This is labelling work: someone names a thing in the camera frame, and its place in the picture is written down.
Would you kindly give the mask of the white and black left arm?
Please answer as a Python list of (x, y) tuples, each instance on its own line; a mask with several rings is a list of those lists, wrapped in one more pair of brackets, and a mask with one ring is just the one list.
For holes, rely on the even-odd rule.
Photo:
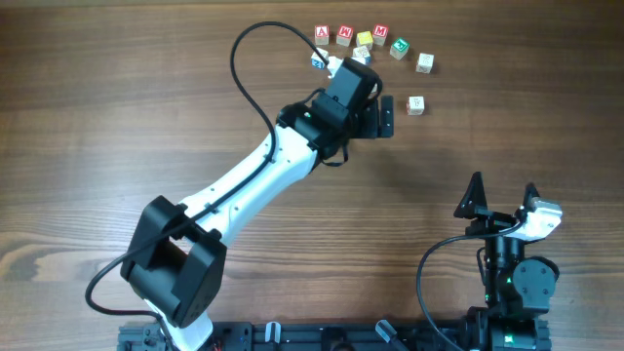
[(206, 310), (217, 295), (228, 247), (266, 205), (352, 138), (390, 137), (382, 83), (346, 58), (330, 85), (285, 106), (263, 143), (211, 186), (174, 204), (163, 196), (139, 218), (122, 277), (155, 312), (170, 350), (198, 350), (213, 332)]

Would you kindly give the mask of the plain block red side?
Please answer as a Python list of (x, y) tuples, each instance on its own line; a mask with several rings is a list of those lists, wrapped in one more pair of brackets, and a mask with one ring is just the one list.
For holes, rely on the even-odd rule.
[(411, 116), (422, 115), (424, 113), (424, 97), (409, 97), (407, 101), (407, 114)]

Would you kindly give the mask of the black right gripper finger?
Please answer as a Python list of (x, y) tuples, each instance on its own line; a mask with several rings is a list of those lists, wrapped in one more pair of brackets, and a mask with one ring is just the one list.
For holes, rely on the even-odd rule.
[(466, 192), (454, 213), (457, 218), (483, 218), (488, 216), (488, 203), (481, 172), (474, 172)]
[(539, 198), (540, 195), (537, 191), (537, 188), (535, 187), (533, 182), (530, 182), (526, 185), (526, 189), (525, 189), (525, 195), (524, 195), (524, 200), (523, 200), (523, 206), (525, 208), (533, 208), (533, 199), (534, 198)]

